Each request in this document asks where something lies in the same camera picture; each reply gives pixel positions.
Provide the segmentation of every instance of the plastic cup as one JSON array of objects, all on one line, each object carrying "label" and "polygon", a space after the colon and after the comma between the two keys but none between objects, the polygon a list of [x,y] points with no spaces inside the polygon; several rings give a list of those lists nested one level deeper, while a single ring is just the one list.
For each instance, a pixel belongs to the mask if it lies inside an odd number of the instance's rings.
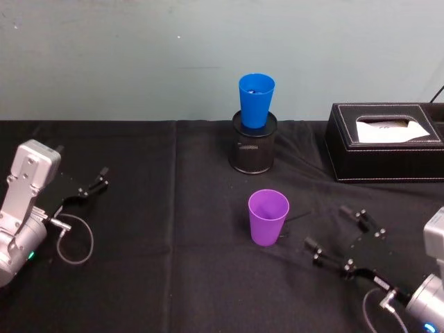
[{"label": "plastic cup", "polygon": [[241,121],[245,127],[265,126],[274,89],[275,81],[265,74],[248,74],[239,80]]},{"label": "plastic cup", "polygon": [[290,204],[284,194],[273,189],[261,189],[248,200],[251,238],[257,245],[273,245],[279,237]]}]

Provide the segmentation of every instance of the purple cup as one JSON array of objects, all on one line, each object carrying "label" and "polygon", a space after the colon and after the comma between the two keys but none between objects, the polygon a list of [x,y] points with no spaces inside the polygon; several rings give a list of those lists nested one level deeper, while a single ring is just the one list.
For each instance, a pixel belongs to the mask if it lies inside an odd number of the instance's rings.
[{"label": "purple cup", "polygon": [[279,237],[290,204],[284,194],[273,189],[261,189],[248,200],[251,238],[257,245],[273,245]]}]

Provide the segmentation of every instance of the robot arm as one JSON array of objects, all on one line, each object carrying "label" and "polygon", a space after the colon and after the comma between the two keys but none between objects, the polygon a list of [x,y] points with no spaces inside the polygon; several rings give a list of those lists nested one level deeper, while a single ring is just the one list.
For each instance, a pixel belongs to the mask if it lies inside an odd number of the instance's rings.
[{"label": "robot arm", "polygon": [[35,140],[17,149],[0,210],[0,287],[14,278],[42,243],[45,223],[62,228],[63,234],[71,229],[55,219],[67,200],[86,199],[108,185],[104,169],[92,186],[81,188],[71,178],[57,174],[60,161],[59,152]]},{"label": "robot arm", "polygon": [[[426,253],[436,258],[444,277],[444,207],[424,227]],[[422,322],[439,327],[444,331],[444,288],[443,281],[431,274],[416,290],[407,305],[407,311]]]},{"label": "robot arm", "polygon": [[[305,244],[314,253],[315,264],[329,263],[346,278],[361,277],[375,283],[387,292],[380,305],[390,312],[392,300],[403,304],[407,311],[422,323],[429,332],[444,332],[444,290],[439,277],[424,274],[412,268],[406,258],[392,251],[385,242],[387,231],[362,210],[353,214],[348,208],[341,211],[351,218],[363,234],[350,244],[342,258],[332,258],[313,240]],[[443,271],[444,259],[444,208],[442,208],[424,229],[427,254],[435,257]]]}]

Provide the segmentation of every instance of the white stitching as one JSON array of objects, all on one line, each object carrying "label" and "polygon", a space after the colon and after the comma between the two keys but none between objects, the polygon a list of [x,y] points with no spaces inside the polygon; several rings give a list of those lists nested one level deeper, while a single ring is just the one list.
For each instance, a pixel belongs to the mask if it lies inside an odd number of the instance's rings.
[{"label": "white stitching", "polygon": [[407,147],[407,149],[359,149],[359,150],[353,149],[353,150],[349,150],[349,149],[347,149],[347,145],[344,142],[344,138],[342,138],[338,121],[336,120],[335,117],[333,117],[333,120],[334,120],[334,123],[336,124],[338,131],[339,131],[339,137],[341,138],[341,141],[342,141],[346,151],[357,152],[357,153],[365,152],[365,151],[444,151],[444,149],[408,149],[408,147]]},{"label": "white stitching", "polygon": [[430,178],[337,178],[337,180],[431,180],[431,179],[441,179],[442,177],[430,177]]},{"label": "white stitching", "polygon": [[[389,106],[389,107],[391,107],[391,106],[418,106],[419,109],[420,109],[420,111],[424,114],[424,117],[425,117],[425,119],[427,120],[427,123],[428,123],[428,124],[430,125],[430,127],[432,128],[432,130],[433,130],[435,136],[436,136],[437,138],[439,138],[439,136],[436,134],[435,129],[433,128],[432,124],[430,123],[429,119],[428,119],[427,116],[425,115],[424,110],[421,108],[421,106],[420,106],[419,104],[337,104],[337,105],[338,105],[339,115],[341,116],[341,118],[342,118],[342,122],[343,122],[344,125],[345,125],[345,130],[347,131],[348,137],[350,138],[350,141],[351,141],[353,144],[358,144],[359,141],[356,142],[356,141],[354,141],[354,140],[352,139],[352,136],[350,135],[350,132],[348,131],[347,124],[345,123],[344,117],[343,117],[343,115],[342,115],[341,106],[355,106],[355,107],[359,107],[359,106]],[[408,118],[412,118],[413,120],[415,120],[415,119],[414,119],[413,117],[411,117],[411,116],[401,115],[401,114],[398,115],[398,116],[395,116],[395,115],[387,115],[387,116],[384,116],[384,115],[380,115],[380,116],[379,116],[379,115],[375,115],[375,116],[372,116],[372,117],[408,117]],[[408,141],[408,142],[441,142],[441,141],[438,139],[438,140],[415,140],[415,141],[411,141],[411,140],[410,140],[410,141]]]},{"label": "white stitching", "polygon": [[332,155],[330,154],[330,148],[328,147],[328,143],[326,141],[324,141],[324,142],[327,147],[328,157],[330,158],[330,162],[332,163],[334,177],[337,180],[432,180],[432,179],[444,180],[444,178],[442,178],[442,177],[436,177],[436,178],[434,178],[434,177],[430,177],[430,178],[415,178],[415,177],[412,177],[412,178],[338,178],[338,174],[336,173],[336,168],[334,167]]}]

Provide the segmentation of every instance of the blue cup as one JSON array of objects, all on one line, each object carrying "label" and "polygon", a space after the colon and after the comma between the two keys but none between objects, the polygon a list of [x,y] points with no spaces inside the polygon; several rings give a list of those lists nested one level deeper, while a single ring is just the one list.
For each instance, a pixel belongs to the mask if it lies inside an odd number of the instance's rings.
[{"label": "blue cup", "polygon": [[265,126],[274,89],[275,81],[265,74],[247,74],[239,80],[241,121],[245,127]]}]

